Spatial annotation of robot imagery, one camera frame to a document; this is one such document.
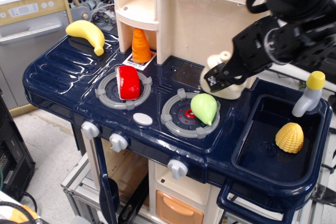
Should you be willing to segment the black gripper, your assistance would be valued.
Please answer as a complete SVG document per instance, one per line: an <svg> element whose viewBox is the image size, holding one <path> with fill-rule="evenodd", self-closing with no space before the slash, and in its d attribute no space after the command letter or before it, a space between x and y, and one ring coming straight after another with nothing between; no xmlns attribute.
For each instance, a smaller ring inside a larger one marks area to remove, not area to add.
<svg viewBox="0 0 336 224"><path fill-rule="evenodd" d="M247 78L269 68L294 60L299 48L297 29L292 25L280 26L274 16L262 18L233 38L233 54L227 64L220 63L204 76L211 93L232 85L241 85Z"/></svg>

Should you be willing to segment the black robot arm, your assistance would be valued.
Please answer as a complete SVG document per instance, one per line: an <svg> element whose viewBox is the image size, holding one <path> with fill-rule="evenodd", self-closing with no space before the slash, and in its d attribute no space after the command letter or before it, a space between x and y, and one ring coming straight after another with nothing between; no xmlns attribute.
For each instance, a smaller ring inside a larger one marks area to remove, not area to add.
<svg viewBox="0 0 336 224"><path fill-rule="evenodd" d="M275 63L310 66L335 57L335 0L246 0L246 6L269 15L233 38L227 62L201 75L205 92L243 84Z"/></svg>

